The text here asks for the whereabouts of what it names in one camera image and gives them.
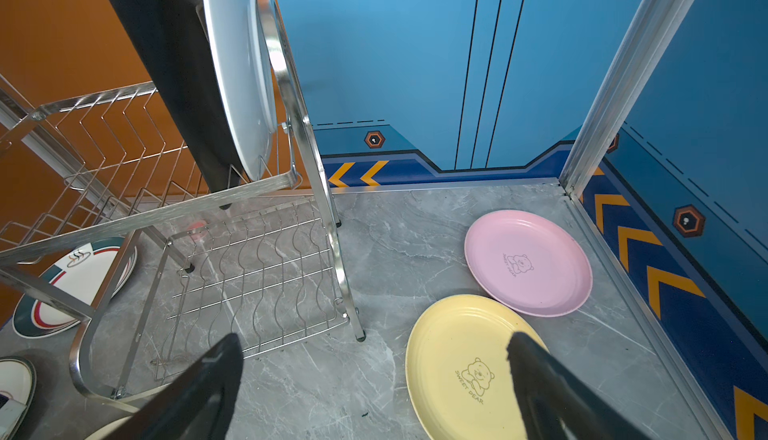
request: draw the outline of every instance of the white plate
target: white plate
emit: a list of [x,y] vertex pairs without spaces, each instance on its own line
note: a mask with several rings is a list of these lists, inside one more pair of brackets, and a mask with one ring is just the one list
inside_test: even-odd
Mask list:
[[[112,236],[83,245],[60,258],[40,278],[90,305],[122,243],[122,237]],[[120,291],[133,272],[137,256],[134,248],[114,289],[115,293]],[[13,313],[13,329],[25,339],[56,335],[77,324],[78,321],[66,313],[26,295],[18,301]]]
[[36,384],[37,375],[29,360],[14,356],[0,358],[0,394],[26,406],[24,413],[11,428],[11,434],[8,435],[8,438],[13,438],[18,426],[22,424],[24,416],[27,415]]
[[226,119],[245,171],[258,180],[269,159],[277,116],[256,0],[203,0],[203,4]]
[[101,427],[96,432],[91,433],[91,435],[89,435],[85,440],[103,440],[104,438],[107,437],[107,435],[111,434],[112,432],[117,430],[118,427],[126,423],[129,418],[130,416],[122,417],[115,420],[112,423],[108,423],[107,425]]

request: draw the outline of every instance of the pink plate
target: pink plate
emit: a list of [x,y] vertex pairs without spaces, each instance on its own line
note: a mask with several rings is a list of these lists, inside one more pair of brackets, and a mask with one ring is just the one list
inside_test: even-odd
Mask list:
[[576,240],[539,215],[499,210],[478,218],[464,255],[480,286],[511,309],[560,316],[587,301],[592,269]]

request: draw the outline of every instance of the stainless steel dish rack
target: stainless steel dish rack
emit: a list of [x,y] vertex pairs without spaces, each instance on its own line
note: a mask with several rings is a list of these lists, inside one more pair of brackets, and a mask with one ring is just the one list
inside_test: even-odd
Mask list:
[[[215,343],[230,331],[240,333],[246,357],[347,323],[358,340],[365,339],[342,263],[336,232],[339,217],[283,21],[273,0],[258,2],[286,108],[274,161],[262,159],[265,166],[273,165],[274,172],[266,168],[264,178],[249,179],[231,169],[232,175],[240,175],[242,185],[210,193],[170,117],[159,121],[167,111],[161,110],[152,82],[40,106],[0,139],[0,157],[24,141],[44,151],[46,161],[64,179],[54,204],[33,223],[11,222],[0,230],[0,243],[8,245],[0,251],[0,281],[82,322],[70,351],[70,373],[84,396],[136,411],[133,402],[154,394],[186,367],[187,360],[204,352],[190,345]],[[296,170],[294,145],[313,198],[170,237],[155,226],[296,188],[302,176]],[[133,251],[141,234],[162,249],[160,267],[118,384],[109,386],[93,373],[91,345],[118,283],[117,272],[125,268],[127,252]],[[116,235],[125,240],[91,305],[16,266]],[[163,305],[174,305],[176,310],[153,308],[156,297],[165,298]],[[157,328],[145,332],[147,325],[155,325],[152,319],[158,320]],[[128,392],[141,339],[148,337],[161,345],[152,361],[158,387]]]

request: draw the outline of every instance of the metal frame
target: metal frame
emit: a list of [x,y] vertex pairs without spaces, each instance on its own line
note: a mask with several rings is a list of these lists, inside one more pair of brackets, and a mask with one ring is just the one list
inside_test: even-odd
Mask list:
[[578,198],[694,0],[643,0],[565,161],[560,182]]
[[572,215],[704,434],[711,439],[731,439],[723,420],[578,200],[693,3],[694,0],[642,1],[571,148],[560,183]]
[[[290,146],[290,169],[287,172],[282,174],[278,172],[274,176],[251,181],[245,185],[228,190],[193,196],[193,198],[189,199],[183,198],[178,203],[166,204],[165,198],[163,198],[159,208],[149,211],[138,212],[132,207],[126,208],[124,204],[121,205],[120,199],[118,199],[115,202],[114,208],[122,210],[124,216],[120,218],[114,220],[106,218],[106,221],[101,223],[95,223],[78,230],[53,235],[34,242],[29,241],[32,234],[35,233],[34,228],[32,228],[30,234],[25,236],[26,241],[23,240],[13,248],[0,252],[0,282],[23,291],[24,294],[62,310],[81,321],[70,351],[70,374],[77,390],[86,397],[96,398],[102,403],[128,412],[136,412],[138,407],[131,405],[132,402],[142,400],[162,389],[161,386],[131,396],[124,391],[128,371],[123,371],[120,375],[120,387],[113,387],[105,385],[98,380],[91,368],[90,351],[95,331],[118,284],[118,272],[125,268],[129,258],[128,252],[132,251],[137,244],[140,235],[146,234],[153,242],[163,248],[161,259],[163,264],[170,257],[182,269],[194,268],[194,266],[188,263],[187,257],[174,247],[171,239],[166,238],[153,225],[178,216],[211,209],[223,204],[230,204],[236,200],[264,195],[284,188],[295,188],[301,182],[301,176],[296,172],[293,157],[294,141],[301,157],[305,161],[304,167],[306,168],[307,179],[315,193],[320,220],[326,231],[331,253],[330,257],[333,263],[332,268],[341,293],[344,318],[352,325],[352,330],[358,341],[361,342],[366,338],[357,309],[355,308],[342,261],[339,237],[336,232],[336,228],[340,225],[338,213],[336,212],[327,177],[322,167],[320,152],[317,148],[312,125],[298,83],[296,66],[293,63],[293,55],[290,52],[283,21],[274,0],[259,0],[259,8],[270,61],[277,78],[283,103],[286,106],[287,122],[283,125],[283,129],[289,137]],[[72,176],[77,172],[77,176],[74,177],[76,181],[71,182],[68,186],[82,191],[83,196],[94,199],[94,205],[104,204],[104,196],[106,194],[110,195],[108,185],[103,185],[95,178],[95,174],[87,176],[88,172],[86,172],[86,175],[83,176],[83,164],[75,156],[79,154],[76,150],[74,150],[74,154],[70,151],[74,147],[69,145],[69,148],[67,148],[61,145],[55,136],[42,127],[42,122],[52,114],[91,109],[96,105],[106,103],[112,105],[115,101],[152,95],[156,91],[157,89],[154,84],[147,82],[42,105],[27,113],[9,132],[0,138],[0,157],[19,141],[33,144],[36,150],[42,150],[47,154],[46,157],[48,158],[46,158],[46,161],[52,164],[54,169],[62,176]],[[37,262],[45,254],[73,249],[84,243],[115,235],[125,235],[125,240],[91,305],[14,266],[15,263]],[[154,296],[154,289],[157,288],[161,271],[162,269],[159,269],[158,277],[149,291],[149,298]],[[140,324],[142,322],[146,322],[146,318],[143,316],[140,319]],[[134,338],[134,344],[138,344],[139,338],[140,335]],[[135,349],[131,350],[132,352],[129,354],[129,357],[135,355]]]

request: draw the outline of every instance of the hexagonal sign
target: hexagonal sign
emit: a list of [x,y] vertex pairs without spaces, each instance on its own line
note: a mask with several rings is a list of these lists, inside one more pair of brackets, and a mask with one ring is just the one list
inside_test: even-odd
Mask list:
[[369,148],[381,148],[382,145],[384,145],[384,135],[378,130],[375,130],[373,132],[368,132],[368,135],[366,135],[366,145],[368,145]]
[[606,154],[609,154],[611,152],[615,152],[616,149],[619,148],[619,134],[616,134],[616,137],[613,138],[613,140],[610,142],[610,145],[608,146],[608,150],[606,150]]
[[675,209],[672,224],[686,238],[702,236],[706,217],[693,205],[681,206]]

